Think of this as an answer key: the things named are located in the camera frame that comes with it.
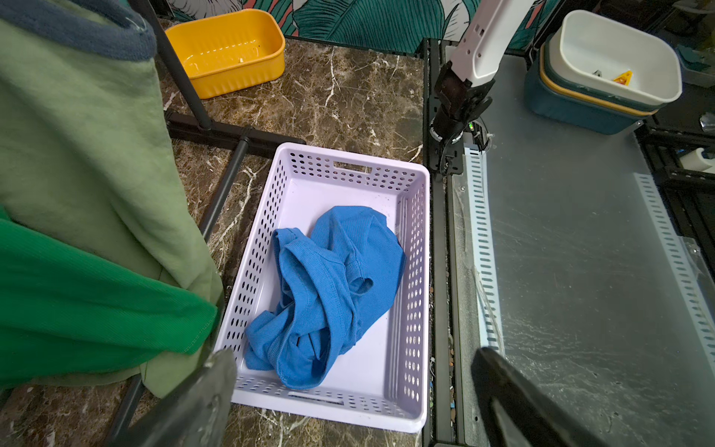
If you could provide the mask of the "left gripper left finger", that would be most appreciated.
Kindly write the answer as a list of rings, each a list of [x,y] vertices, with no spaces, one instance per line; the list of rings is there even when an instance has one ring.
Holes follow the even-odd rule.
[[[238,370],[234,353],[210,355],[112,446],[220,446]]]

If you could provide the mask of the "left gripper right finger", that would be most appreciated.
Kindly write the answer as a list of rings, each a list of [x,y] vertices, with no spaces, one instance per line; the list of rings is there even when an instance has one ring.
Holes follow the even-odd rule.
[[[471,374],[491,446],[603,446],[492,348],[476,351]]]

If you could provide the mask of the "blue tank top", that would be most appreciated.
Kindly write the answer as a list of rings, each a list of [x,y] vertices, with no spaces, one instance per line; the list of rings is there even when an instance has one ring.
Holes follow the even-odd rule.
[[[247,367],[289,389],[320,386],[337,359],[393,307],[406,255],[381,212],[336,206],[312,232],[273,234],[280,298],[247,329]]]

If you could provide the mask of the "olive tank top grey trim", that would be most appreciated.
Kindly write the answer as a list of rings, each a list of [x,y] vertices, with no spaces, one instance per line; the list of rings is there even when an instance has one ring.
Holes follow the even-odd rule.
[[[152,27],[123,2],[2,3],[1,214],[217,308],[155,55]]]

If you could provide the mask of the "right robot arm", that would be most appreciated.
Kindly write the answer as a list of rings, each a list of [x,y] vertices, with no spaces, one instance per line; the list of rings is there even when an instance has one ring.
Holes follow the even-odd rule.
[[[438,142],[441,175],[448,175],[454,159],[448,148],[491,104],[489,92],[500,61],[532,5],[522,0],[482,1],[450,61],[441,68],[435,85],[439,108],[429,128]]]

